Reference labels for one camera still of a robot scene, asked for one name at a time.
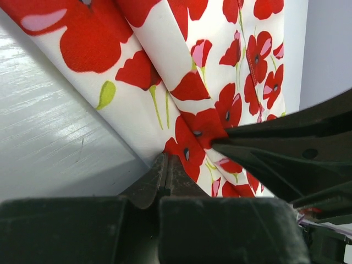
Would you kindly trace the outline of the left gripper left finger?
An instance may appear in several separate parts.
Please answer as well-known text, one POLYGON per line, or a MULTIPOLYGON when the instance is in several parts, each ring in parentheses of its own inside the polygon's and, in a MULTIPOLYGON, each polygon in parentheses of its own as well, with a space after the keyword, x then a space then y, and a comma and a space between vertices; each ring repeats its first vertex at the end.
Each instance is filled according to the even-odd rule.
POLYGON ((117 196, 1 203, 1 263, 123 263, 154 243, 168 156, 117 196))

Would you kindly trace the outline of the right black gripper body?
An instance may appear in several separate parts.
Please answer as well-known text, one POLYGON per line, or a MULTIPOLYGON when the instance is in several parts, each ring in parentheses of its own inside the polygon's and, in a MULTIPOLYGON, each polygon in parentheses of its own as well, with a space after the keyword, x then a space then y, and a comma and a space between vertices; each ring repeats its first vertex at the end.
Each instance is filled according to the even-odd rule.
POLYGON ((351 192, 334 191, 292 202, 308 220, 351 220, 351 192))

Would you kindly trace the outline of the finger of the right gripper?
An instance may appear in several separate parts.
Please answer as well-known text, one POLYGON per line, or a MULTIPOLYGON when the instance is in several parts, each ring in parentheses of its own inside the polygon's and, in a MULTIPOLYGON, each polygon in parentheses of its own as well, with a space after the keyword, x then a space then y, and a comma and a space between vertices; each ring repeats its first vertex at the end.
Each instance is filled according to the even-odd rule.
POLYGON ((213 140, 212 146, 287 202, 351 187, 350 137, 238 137, 213 140))
POLYGON ((351 131, 351 90, 283 117, 226 129, 230 138, 317 138, 351 131))

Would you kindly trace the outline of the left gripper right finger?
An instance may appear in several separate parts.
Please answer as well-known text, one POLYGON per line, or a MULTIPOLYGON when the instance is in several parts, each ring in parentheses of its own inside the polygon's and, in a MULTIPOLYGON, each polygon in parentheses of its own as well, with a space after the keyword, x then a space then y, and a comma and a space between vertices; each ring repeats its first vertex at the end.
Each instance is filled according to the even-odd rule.
POLYGON ((160 263, 309 263, 293 210, 276 198, 211 198, 168 161, 159 202, 160 263))

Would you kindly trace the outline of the white red poppy skirt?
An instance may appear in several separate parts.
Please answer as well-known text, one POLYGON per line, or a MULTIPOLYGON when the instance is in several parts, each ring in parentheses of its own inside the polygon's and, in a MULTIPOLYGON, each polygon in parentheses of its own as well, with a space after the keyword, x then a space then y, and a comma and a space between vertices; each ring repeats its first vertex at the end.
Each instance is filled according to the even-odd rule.
POLYGON ((263 194, 211 142, 285 115, 283 1, 1 1, 1 9, 144 162, 178 156, 213 197, 263 194))

